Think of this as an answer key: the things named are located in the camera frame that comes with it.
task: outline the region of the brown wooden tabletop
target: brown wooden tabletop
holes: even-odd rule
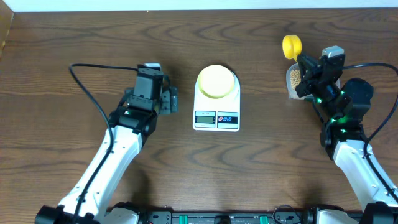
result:
[[[342,171],[319,142],[310,103],[290,100],[282,38],[297,34],[303,52],[345,49],[346,65],[398,65],[398,9],[55,12],[15,15],[0,62],[0,222],[32,223],[56,206],[96,154],[106,129],[68,73],[70,63],[135,67],[160,62],[179,87],[179,114],[162,116],[127,168],[111,205],[174,210],[273,210],[314,203],[359,210]],[[230,66],[241,82],[241,129],[194,131],[200,70]],[[105,112],[134,86],[132,72],[77,68]],[[345,71],[375,87],[364,117],[371,134],[388,114],[398,78],[385,68]],[[398,115],[371,142],[398,182]]]

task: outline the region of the clear plastic container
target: clear plastic container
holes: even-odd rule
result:
[[[289,93],[289,99],[298,99],[298,100],[313,99],[312,95],[304,96],[301,98],[297,96],[297,92],[293,89],[292,83],[290,82],[290,72],[293,70],[300,70],[299,65],[297,63],[290,66],[290,68],[286,72],[286,85],[287,85],[287,91]],[[336,85],[338,88],[340,88],[340,79],[337,80]]]

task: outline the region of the digital kitchen scale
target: digital kitchen scale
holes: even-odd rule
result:
[[[203,69],[195,84],[192,127],[199,131],[239,131],[241,86],[221,65]]]

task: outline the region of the white wall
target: white wall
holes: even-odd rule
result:
[[[398,7],[398,0],[4,0],[4,2],[14,12]]]

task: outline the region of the beans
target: beans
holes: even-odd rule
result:
[[[300,70],[292,70],[290,72],[290,84],[295,89],[301,82]]]

